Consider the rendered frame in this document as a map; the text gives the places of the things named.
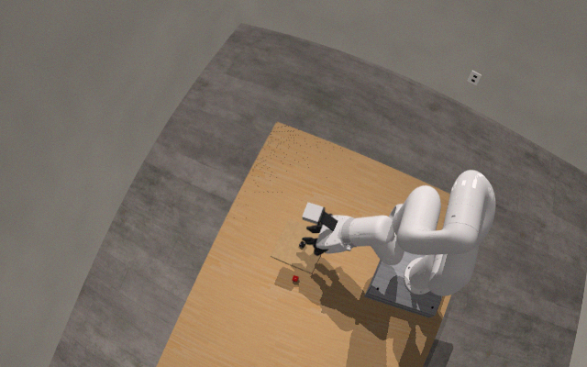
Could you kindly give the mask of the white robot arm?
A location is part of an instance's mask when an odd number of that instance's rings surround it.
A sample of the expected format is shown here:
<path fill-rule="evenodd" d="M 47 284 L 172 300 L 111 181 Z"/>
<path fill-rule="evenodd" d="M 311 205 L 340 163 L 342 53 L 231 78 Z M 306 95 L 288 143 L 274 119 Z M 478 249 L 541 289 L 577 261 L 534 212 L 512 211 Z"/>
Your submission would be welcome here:
<path fill-rule="evenodd" d="M 346 220 L 341 238 L 348 251 L 371 246 L 387 265 L 398 264 L 405 251 L 426 255 L 407 265 L 404 271 L 406 288 L 416 295 L 429 291 L 440 296 L 453 295 L 470 281 L 479 246 L 493 224 L 493 188 L 480 172 L 468 170 L 453 184 L 443 229 L 436 230 L 440 209 L 438 192 L 431 186 L 422 185 L 407 197 L 404 204 L 396 205 L 388 217 Z M 338 223 L 324 207 L 309 202 L 302 218 L 317 225 L 322 223 L 332 231 Z"/>

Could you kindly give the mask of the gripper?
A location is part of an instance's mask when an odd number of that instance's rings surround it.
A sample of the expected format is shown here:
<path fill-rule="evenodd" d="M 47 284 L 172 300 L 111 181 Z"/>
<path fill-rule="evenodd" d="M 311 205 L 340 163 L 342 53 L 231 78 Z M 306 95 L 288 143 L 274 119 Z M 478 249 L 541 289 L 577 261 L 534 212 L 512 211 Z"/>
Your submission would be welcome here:
<path fill-rule="evenodd" d="M 342 226 L 346 220 L 348 220 L 350 218 L 354 218 L 354 217 L 333 216 L 332 214 L 329 214 L 329 215 L 331 215 L 333 218 L 335 218 L 338 221 L 334 231 L 332 231 L 331 229 L 327 228 L 322 223 L 320 223 L 320 225 L 306 227 L 306 229 L 312 233 L 319 233 L 318 238 L 316 238 L 316 239 L 313 239 L 312 237 L 302 238 L 302 240 L 305 241 L 305 244 L 313 245 L 313 247 L 315 248 L 314 254 L 316 256 L 319 256 L 322 253 L 326 253 L 326 254 L 339 253 L 339 252 L 347 250 L 347 246 L 346 246 L 346 244 L 344 244 L 344 242 L 341 238 L 341 229 L 342 229 Z"/>

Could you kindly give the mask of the tan mat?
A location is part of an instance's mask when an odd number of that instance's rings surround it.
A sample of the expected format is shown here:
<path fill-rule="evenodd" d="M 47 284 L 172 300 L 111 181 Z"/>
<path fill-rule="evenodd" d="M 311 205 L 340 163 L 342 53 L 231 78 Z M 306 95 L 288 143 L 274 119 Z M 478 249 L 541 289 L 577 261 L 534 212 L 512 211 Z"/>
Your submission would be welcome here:
<path fill-rule="evenodd" d="M 318 238 L 319 233 L 306 229 L 307 225 L 288 219 L 271 257 L 312 273 L 320 257 L 314 254 L 313 245 L 299 246 L 302 238 Z"/>

